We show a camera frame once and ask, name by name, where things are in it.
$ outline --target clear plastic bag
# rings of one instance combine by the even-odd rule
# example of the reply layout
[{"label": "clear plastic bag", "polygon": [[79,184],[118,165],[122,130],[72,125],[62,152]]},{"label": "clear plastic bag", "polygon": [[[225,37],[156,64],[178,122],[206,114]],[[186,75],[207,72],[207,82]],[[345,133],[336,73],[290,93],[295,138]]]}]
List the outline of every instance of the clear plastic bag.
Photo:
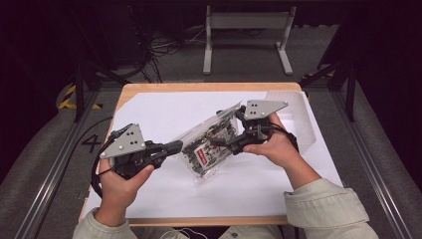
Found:
[{"label": "clear plastic bag", "polygon": [[214,175],[232,155],[226,147],[211,145],[209,138],[225,138],[227,141],[237,136],[235,111],[239,107],[240,103],[219,112],[176,139],[183,141],[182,150],[176,157],[183,160],[197,181]]}]

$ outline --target white sheet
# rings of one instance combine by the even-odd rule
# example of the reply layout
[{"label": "white sheet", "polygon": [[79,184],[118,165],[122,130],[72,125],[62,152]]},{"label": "white sheet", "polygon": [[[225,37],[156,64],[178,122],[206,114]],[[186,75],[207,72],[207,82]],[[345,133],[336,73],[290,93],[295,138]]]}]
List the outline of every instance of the white sheet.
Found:
[{"label": "white sheet", "polygon": [[[142,93],[114,116],[112,129],[138,122],[145,140],[167,143],[235,103],[264,99],[267,92]],[[315,142],[302,151],[305,160],[322,176],[341,186],[338,173],[320,134],[304,93],[305,107]],[[279,112],[287,130],[298,132],[297,116]],[[284,191],[292,191],[282,168],[248,153],[232,156],[205,183],[198,185],[185,164],[170,156],[140,188],[127,218],[183,218],[286,215]],[[101,199],[92,191],[85,216]]]}]

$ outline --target metal frame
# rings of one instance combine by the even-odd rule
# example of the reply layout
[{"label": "metal frame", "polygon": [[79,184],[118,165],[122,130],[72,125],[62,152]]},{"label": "metal frame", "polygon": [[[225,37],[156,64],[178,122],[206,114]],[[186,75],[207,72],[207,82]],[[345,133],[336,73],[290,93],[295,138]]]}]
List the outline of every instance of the metal frame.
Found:
[{"label": "metal frame", "polygon": [[272,12],[272,13],[212,13],[211,7],[207,6],[206,16],[206,47],[204,56],[203,74],[211,74],[212,59],[212,29],[281,29],[283,38],[280,42],[276,42],[276,48],[282,61],[286,75],[292,75],[293,70],[286,54],[286,45],[292,29],[293,20],[295,19],[296,7],[291,7],[289,12]]}]

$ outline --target silver metal bracket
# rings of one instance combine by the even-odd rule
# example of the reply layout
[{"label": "silver metal bracket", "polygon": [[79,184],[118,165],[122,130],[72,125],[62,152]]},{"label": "silver metal bracket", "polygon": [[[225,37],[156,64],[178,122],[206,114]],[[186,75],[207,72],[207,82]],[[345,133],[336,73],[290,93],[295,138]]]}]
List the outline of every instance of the silver metal bracket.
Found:
[{"label": "silver metal bracket", "polygon": [[263,119],[288,105],[289,103],[287,102],[248,100],[245,109],[245,120]]},{"label": "silver metal bracket", "polygon": [[146,148],[145,141],[143,140],[142,132],[139,124],[134,123],[128,128],[120,137],[106,149],[100,158],[112,158],[132,152],[141,151]]}]

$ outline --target dark background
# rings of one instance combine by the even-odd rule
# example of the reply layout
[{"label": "dark background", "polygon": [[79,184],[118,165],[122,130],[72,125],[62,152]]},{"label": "dark background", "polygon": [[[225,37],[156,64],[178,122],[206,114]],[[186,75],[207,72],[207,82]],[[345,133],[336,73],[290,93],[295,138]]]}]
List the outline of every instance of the dark background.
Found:
[{"label": "dark background", "polygon": [[[294,24],[339,24],[345,11],[343,7],[300,7]],[[347,50],[354,52],[353,44],[358,44],[357,80],[419,187],[422,38],[416,22],[420,12],[419,6],[388,0],[365,8],[351,15],[350,19],[356,18],[352,21],[355,24],[341,27],[321,61],[333,63],[347,55]],[[147,52],[136,46],[133,18],[125,7],[76,8],[73,14],[79,22],[69,11],[63,11],[69,29],[60,29],[60,23],[52,21],[57,13],[42,1],[0,3],[1,180],[28,141],[58,112],[57,95],[72,80],[78,57],[64,43],[74,43],[73,50],[81,50],[108,70],[147,59]],[[185,29],[203,25],[204,13],[205,7],[161,6],[144,11],[136,24],[145,34],[160,29],[182,41]],[[118,20],[117,25],[100,28],[113,19]]]}]

